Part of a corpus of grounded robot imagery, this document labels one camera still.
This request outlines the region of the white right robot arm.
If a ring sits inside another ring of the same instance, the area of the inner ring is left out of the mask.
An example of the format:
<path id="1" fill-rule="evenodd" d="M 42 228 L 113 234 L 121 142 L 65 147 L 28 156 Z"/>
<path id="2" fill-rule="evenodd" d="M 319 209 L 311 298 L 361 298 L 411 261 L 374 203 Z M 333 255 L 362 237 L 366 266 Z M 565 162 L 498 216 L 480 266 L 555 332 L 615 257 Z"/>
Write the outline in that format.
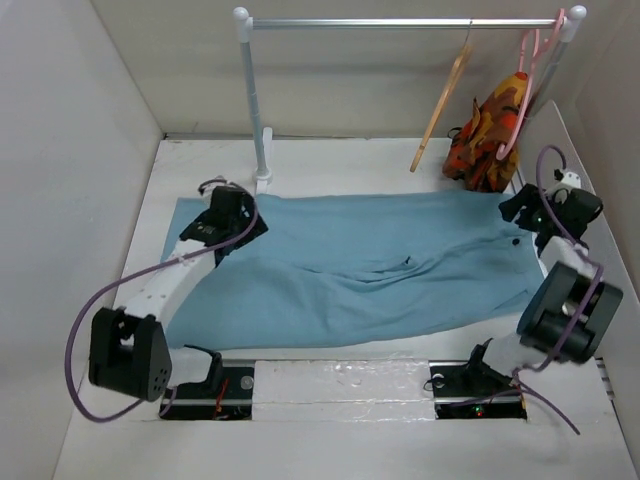
<path id="1" fill-rule="evenodd" d="M 558 261 L 525 308 L 516 332 L 477 345 L 462 369 L 462 381 L 483 394 L 497 382 L 506 386 L 518 373 L 543 371 L 550 364 L 585 363 L 599 346 L 623 299 L 623 292 L 602 280 L 603 266 L 592 261 L 580 240 L 602 213 L 602 200 L 565 183 L 543 190 L 525 185 L 499 205 L 502 217 L 537 235 L 539 253 L 553 238 L 569 247 L 574 258 L 595 270 L 582 273 Z"/>

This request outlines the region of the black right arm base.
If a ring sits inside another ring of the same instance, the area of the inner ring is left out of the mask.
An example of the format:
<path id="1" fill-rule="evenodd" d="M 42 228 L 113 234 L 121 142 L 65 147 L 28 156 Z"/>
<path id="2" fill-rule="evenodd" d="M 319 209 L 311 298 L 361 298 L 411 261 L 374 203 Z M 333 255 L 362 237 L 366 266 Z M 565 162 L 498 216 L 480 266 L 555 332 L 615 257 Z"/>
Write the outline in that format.
<path id="1" fill-rule="evenodd" d="M 528 418 L 510 378 L 468 361 L 430 361 L 423 390 L 433 398 L 437 420 Z"/>

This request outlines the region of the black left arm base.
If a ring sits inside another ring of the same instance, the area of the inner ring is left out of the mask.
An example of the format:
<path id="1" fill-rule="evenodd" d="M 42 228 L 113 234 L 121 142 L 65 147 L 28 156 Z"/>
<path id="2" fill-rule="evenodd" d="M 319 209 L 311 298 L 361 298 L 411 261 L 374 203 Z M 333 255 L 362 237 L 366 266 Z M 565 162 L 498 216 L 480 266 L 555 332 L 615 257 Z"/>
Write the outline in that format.
<path id="1" fill-rule="evenodd" d="M 166 421 L 243 421 L 252 418 L 255 362 L 214 359 L 200 382 L 167 391 L 159 407 Z"/>

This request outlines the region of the light blue trousers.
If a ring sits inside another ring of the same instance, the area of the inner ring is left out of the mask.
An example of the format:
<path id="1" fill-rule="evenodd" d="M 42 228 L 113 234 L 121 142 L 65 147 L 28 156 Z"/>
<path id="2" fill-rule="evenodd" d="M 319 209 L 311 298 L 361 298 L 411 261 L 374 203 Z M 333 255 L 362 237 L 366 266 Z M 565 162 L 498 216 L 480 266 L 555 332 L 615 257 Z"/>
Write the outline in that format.
<path id="1" fill-rule="evenodd" d="M 173 348 L 342 347 L 522 311 L 543 274 L 499 194 L 257 199 L 267 231 L 203 278 L 166 329 Z"/>

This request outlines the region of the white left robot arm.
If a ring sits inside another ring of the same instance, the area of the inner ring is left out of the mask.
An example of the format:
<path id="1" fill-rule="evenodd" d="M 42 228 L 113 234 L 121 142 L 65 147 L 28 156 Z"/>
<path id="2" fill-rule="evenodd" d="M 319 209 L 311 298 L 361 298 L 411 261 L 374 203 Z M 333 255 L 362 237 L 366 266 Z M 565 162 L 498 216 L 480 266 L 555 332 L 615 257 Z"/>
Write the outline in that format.
<path id="1" fill-rule="evenodd" d="M 167 260 L 138 272 L 144 287 L 124 305 L 98 310 L 91 322 L 91 384 L 152 402 L 169 385 L 172 362 L 162 323 L 233 251 L 267 232 L 255 198 L 215 179 L 199 188 L 209 206 L 179 234 Z"/>

